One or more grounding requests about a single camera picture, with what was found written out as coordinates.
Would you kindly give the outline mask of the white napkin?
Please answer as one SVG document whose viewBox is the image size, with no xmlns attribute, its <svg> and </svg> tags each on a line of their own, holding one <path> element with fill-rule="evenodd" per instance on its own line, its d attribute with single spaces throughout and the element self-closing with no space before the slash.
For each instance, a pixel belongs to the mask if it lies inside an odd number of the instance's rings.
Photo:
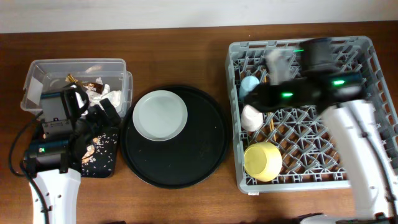
<svg viewBox="0 0 398 224">
<path fill-rule="evenodd" d="M 116 111 L 120 112 L 122 106 L 121 90 L 111 91 L 110 86 L 108 84 L 104 84 L 101 78 L 97 78 L 95 84 L 101 84 L 104 87 L 104 90 L 102 93 L 86 90 L 86 94 L 88 95 L 90 101 L 90 106 L 99 105 L 101 100 L 107 98 L 116 108 Z"/>
</svg>

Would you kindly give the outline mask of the blue plastic cup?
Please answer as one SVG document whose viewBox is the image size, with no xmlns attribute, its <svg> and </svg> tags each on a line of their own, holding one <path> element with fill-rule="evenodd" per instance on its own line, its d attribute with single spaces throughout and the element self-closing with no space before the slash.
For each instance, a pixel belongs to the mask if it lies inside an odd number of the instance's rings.
<svg viewBox="0 0 398 224">
<path fill-rule="evenodd" d="M 241 80 L 241 84 L 239 87 L 239 100 L 243 101 L 244 98 L 248 95 L 250 91 L 252 91 L 259 84 L 259 80 L 255 76 L 244 77 Z"/>
</svg>

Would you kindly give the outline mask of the pink plastic cup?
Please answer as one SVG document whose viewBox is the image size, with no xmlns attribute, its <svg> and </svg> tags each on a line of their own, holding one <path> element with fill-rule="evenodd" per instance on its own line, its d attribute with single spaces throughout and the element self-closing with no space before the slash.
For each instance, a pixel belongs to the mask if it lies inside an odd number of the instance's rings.
<svg viewBox="0 0 398 224">
<path fill-rule="evenodd" d="M 246 131 L 254 132 L 261 128 L 264 115 L 254 107 L 246 105 L 241 113 L 241 127 Z"/>
</svg>

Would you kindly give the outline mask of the gold snack wrapper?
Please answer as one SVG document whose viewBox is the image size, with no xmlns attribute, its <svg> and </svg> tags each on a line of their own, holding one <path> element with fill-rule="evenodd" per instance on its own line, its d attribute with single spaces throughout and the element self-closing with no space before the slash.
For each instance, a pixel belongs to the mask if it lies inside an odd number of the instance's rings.
<svg viewBox="0 0 398 224">
<path fill-rule="evenodd" d="M 84 82 L 81 80 L 76 79 L 71 73 L 69 73 L 65 79 L 66 82 L 68 83 L 74 83 L 76 85 L 79 85 L 81 87 L 86 88 L 87 90 L 102 94 L 104 90 L 104 84 L 102 83 L 96 83 L 96 82 Z"/>
</svg>

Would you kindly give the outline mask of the light grey plate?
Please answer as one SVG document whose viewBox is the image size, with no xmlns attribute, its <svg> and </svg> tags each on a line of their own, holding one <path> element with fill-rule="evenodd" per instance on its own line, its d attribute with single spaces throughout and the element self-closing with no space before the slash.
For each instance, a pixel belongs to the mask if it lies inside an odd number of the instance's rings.
<svg viewBox="0 0 398 224">
<path fill-rule="evenodd" d="M 136 131 L 151 141 L 167 141 L 184 129 L 188 119 L 185 102 L 167 90 L 152 91 L 139 99 L 132 112 Z"/>
</svg>

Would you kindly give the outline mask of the yellow bowl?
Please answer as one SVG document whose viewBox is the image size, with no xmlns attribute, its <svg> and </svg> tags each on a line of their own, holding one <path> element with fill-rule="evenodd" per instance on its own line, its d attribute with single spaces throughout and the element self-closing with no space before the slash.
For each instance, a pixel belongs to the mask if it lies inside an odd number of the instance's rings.
<svg viewBox="0 0 398 224">
<path fill-rule="evenodd" d="M 261 182 L 275 179 L 281 168 L 281 153 L 272 143 L 255 143 L 248 146 L 244 152 L 244 170 L 249 176 Z"/>
</svg>

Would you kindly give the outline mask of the wooden chopstick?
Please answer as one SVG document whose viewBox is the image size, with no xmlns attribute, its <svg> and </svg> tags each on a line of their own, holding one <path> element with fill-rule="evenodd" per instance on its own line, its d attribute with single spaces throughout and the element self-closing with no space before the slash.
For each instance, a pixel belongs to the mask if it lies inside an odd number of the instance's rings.
<svg viewBox="0 0 398 224">
<path fill-rule="evenodd" d="M 274 120 L 273 120 L 273 113 L 268 113 L 268 116 L 271 118 L 271 120 L 270 120 L 270 123 L 269 123 L 269 126 L 270 126 L 270 132 L 271 132 L 271 134 L 272 134 L 272 138 L 273 138 L 273 141 L 275 141 L 276 142 L 276 136 L 275 136 L 275 134 L 274 134 Z"/>
</svg>

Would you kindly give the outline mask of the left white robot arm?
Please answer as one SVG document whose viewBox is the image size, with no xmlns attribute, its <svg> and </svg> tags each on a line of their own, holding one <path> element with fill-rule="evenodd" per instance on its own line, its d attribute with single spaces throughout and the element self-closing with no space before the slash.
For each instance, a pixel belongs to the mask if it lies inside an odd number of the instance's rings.
<svg viewBox="0 0 398 224">
<path fill-rule="evenodd" d="M 33 140 L 20 167 L 29 180 L 34 223 L 75 223 L 84 160 L 98 150 L 98 136 L 115 128 L 121 118 L 103 99 L 80 107 L 72 97 L 42 98 L 45 137 Z"/>
</svg>

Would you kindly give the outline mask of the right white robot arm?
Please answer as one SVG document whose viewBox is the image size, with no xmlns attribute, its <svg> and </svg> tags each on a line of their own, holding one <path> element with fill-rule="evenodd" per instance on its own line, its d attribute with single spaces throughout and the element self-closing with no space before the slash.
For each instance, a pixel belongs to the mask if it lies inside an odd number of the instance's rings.
<svg viewBox="0 0 398 224">
<path fill-rule="evenodd" d="M 299 49 L 301 78 L 260 84 L 245 104 L 260 112 L 316 106 L 354 195 L 356 217 L 339 223 L 397 223 L 397 176 L 376 127 L 374 106 L 366 101 L 362 75 L 338 70 L 328 38 L 306 40 Z"/>
</svg>

